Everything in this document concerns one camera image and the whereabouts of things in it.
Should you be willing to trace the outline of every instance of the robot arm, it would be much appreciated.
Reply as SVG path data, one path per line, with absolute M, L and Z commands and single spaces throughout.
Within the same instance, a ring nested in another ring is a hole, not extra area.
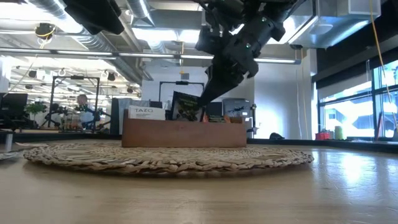
M 195 48 L 214 55 L 206 74 L 208 83 L 200 97 L 207 105 L 237 87 L 244 75 L 259 70 L 254 59 L 270 38 L 285 34 L 283 22 L 306 0 L 193 0 L 206 11 L 206 21 Z M 230 31 L 244 24 L 235 35 Z

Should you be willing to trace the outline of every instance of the desk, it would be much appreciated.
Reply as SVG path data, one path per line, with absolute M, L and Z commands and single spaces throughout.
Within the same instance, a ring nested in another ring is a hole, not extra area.
M 1 223 L 397 222 L 397 155 L 280 147 L 315 160 L 261 175 L 137 178 L 10 159 L 0 163 Z

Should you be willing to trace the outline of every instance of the round wicker mat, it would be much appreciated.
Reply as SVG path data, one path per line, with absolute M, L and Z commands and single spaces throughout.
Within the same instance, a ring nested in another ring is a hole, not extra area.
M 58 144 L 28 150 L 32 162 L 76 170 L 117 172 L 239 171 L 299 165 L 313 161 L 300 151 L 261 146 L 243 148 L 122 148 L 119 143 Z

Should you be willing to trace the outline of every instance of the ceiling light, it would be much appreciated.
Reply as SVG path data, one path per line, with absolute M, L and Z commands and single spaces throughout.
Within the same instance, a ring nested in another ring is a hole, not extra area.
M 148 53 L 120 53 L 124 57 L 144 57 L 144 58 L 174 58 L 172 54 L 148 54 Z
M 79 88 L 79 87 L 73 86 L 73 85 L 68 85 L 67 88 L 68 88 L 68 89 L 71 89 L 71 90 L 75 90 L 75 91 L 80 91 L 80 88 Z
M 0 18 L 19 21 L 51 21 L 53 16 L 32 4 L 17 4 L 17 1 L 1 1 Z
M 68 55 L 94 55 L 94 56 L 112 56 L 111 52 L 89 52 L 89 51 L 74 51 L 74 50 L 58 50 L 59 54 Z
M 108 72 L 108 80 L 113 82 L 115 79 L 114 72 Z
M 86 89 L 83 89 L 83 88 L 80 88 L 80 90 L 85 91 L 85 92 L 87 92 L 87 93 L 91 93 L 91 94 L 96 95 L 96 93 L 93 92 L 93 91 L 89 91 L 89 90 L 86 90 Z
M 37 74 L 37 71 L 31 70 L 31 71 L 29 71 L 29 73 L 27 75 L 31 78 L 36 78 L 36 74 Z
M 65 81 L 65 80 L 56 80 L 56 82 L 57 82 L 57 83 L 66 84 L 66 85 L 69 85 L 69 84 L 70 84 L 70 83 L 68 83 L 68 82 Z
M 214 56 L 212 55 L 181 55 L 181 59 L 207 59 L 211 60 Z
M 0 52 L 7 52 L 7 53 L 32 53 L 32 54 L 49 54 L 49 53 L 51 53 L 51 51 L 49 51 L 49 50 L 13 49 L 13 48 L 4 48 L 4 47 L 0 47 Z
M 177 40 L 177 35 L 174 30 L 168 29 L 140 29 L 132 28 L 136 37 L 140 40 L 146 41 L 171 41 Z
M 131 88 L 131 86 L 127 87 L 127 92 L 128 93 L 132 93 L 133 92 L 133 89 Z
M 65 74 L 66 74 L 66 71 L 64 69 L 61 69 L 61 70 L 58 71 L 58 75 L 61 76 L 61 77 L 65 76 Z
M 255 58 L 256 62 L 259 63 L 297 63 L 298 60 L 278 59 L 278 58 Z
M 87 59 L 91 59 L 91 60 L 116 60 L 116 57 L 88 56 Z
M 181 41 L 186 43 L 197 43 L 199 39 L 200 30 L 183 30 L 179 36 Z
M 96 85 L 80 85 L 81 87 L 96 87 Z

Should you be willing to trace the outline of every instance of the light fixture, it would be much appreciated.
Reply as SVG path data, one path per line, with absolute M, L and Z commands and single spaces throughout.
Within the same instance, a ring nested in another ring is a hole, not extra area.
M 37 71 L 36 70 L 30 70 L 29 73 L 27 74 L 31 78 L 36 78 Z
M 122 57 L 143 57 L 143 58 L 174 58 L 172 54 L 148 54 L 148 53 L 119 53 Z
M 260 63 L 290 63 L 290 64 L 299 63 L 298 60 L 279 59 L 279 58 L 255 58 L 254 60 Z
M 80 90 L 81 90 L 81 91 L 85 91 L 86 93 L 91 93 L 91 94 L 94 94 L 94 95 L 96 94 L 95 92 L 86 90 L 86 89 L 84 89 L 84 88 L 80 88 Z
M 177 40 L 177 34 L 170 29 L 140 29 L 132 28 L 137 39 L 146 41 L 172 41 Z
M 115 79 L 114 72 L 108 72 L 108 80 L 113 82 Z
M 179 40 L 186 43 L 197 43 L 199 40 L 200 30 L 183 30 L 179 36 Z
M 80 91 L 80 88 L 74 85 L 68 85 L 67 88 L 68 90 Z
M 50 54 L 49 50 L 41 50 L 41 49 L 14 49 L 14 48 L 5 48 L 0 47 L 0 52 L 9 52 L 9 53 L 32 53 L 32 54 Z
M 89 51 L 76 51 L 76 50 L 58 50 L 59 54 L 67 55 L 92 55 L 92 56 L 112 56 L 111 52 L 89 52 Z
M 207 59 L 211 60 L 214 56 L 212 55 L 181 55 L 181 59 Z
M 88 56 L 87 59 L 92 60 L 116 60 L 116 57 Z
M 58 75 L 61 76 L 61 77 L 65 76 L 65 74 L 66 74 L 66 71 L 64 69 L 61 69 L 61 70 L 58 71 Z
M 133 89 L 131 88 L 131 86 L 128 86 L 128 87 L 127 87 L 127 92 L 128 92 L 128 93 L 133 93 Z
M 56 82 L 59 83 L 59 84 L 70 85 L 70 83 L 68 83 L 65 80 L 56 80 Z

